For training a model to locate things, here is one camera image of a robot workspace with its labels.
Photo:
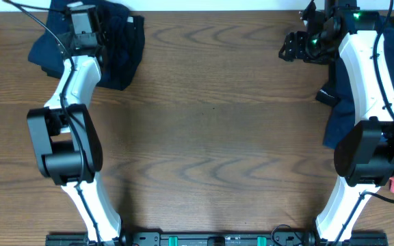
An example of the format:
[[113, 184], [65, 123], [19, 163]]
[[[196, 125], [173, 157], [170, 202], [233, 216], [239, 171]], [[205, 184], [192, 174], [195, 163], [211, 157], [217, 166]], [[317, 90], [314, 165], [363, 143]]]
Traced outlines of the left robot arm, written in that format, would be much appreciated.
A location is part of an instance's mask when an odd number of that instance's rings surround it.
[[44, 107], [28, 112], [27, 125], [40, 173], [70, 196], [87, 231], [51, 233], [45, 243], [121, 245], [122, 221], [103, 186], [103, 150], [88, 112], [106, 55], [98, 8], [79, 1], [64, 14], [70, 30], [55, 38], [64, 72]]

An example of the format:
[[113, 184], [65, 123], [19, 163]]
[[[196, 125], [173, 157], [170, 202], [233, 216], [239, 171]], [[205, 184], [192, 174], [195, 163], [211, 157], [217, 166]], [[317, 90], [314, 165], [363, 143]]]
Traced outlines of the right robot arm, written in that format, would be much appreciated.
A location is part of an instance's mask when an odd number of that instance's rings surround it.
[[363, 208], [394, 177], [394, 87], [386, 64], [388, 17], [355, 1], [311, 1], [300, 12], [305, 31], [288, 34], [279, 58], [327, 65], [342, 61], [354, 100], [353, 129], [334, 149], [337, 181], [301, 245], [386, 245], [383, 233], [356, 233]]

